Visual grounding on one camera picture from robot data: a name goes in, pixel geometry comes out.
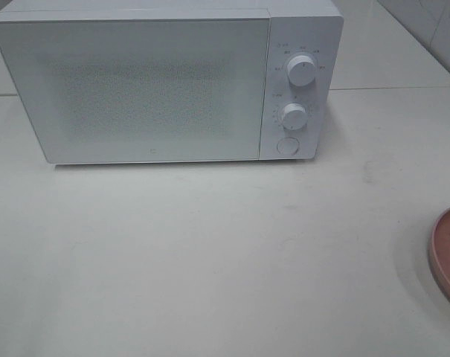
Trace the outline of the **pink round plate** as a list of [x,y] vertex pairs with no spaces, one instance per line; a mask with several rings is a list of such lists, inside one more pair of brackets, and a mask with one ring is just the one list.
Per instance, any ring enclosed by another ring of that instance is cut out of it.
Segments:
[[450,302],[450,208],[434,224],[428,241],[428,261],[433,278]]

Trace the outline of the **round white door button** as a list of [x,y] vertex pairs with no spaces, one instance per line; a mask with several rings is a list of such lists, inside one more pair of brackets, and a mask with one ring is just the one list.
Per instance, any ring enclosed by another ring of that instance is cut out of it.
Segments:
[[293,156],[300,147],[300,143],[296,138],[282,138],[277,143],[277,151],[281,155]]

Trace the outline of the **white microwave oven body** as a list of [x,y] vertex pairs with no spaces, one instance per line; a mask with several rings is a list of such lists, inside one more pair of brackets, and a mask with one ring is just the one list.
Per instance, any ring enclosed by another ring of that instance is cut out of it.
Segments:
[[[314,157],[344,24],[331,1],[12,1],[0,10],[0,23],[11,22],[134,22],[265,19],[269,23],[259,155],[269,161]],[[316,63],[315,79],[293,86],[288,61],[308,54]],[[280,123],[284,106],[298,103],[309,116],[305,127],[291,131]],[[277,143],[296,138],[293,156],[281,155]],[[136,163],[200,162],[149,161]]]

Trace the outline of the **lower white timer knob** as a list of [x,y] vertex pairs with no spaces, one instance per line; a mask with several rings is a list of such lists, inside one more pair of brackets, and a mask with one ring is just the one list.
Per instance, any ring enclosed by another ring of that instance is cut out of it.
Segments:
[[306,109],[298,103],[287,104],[280,112],[280,123],[287,130],[302,129],[308,120],[309,116]]

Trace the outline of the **white microwave door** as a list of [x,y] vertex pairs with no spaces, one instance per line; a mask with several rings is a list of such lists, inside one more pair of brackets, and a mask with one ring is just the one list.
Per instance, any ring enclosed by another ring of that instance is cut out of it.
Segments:
[[265,19],[0,23],[0,51],[52,164],[259,155]]

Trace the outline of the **upper white power knob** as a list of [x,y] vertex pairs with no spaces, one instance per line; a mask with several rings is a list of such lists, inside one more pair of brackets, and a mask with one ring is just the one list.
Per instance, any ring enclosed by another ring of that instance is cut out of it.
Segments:
[[316,76],[315,60],[308,54],[297,54],[288,61],[286,72],[293,86],[307,86]]

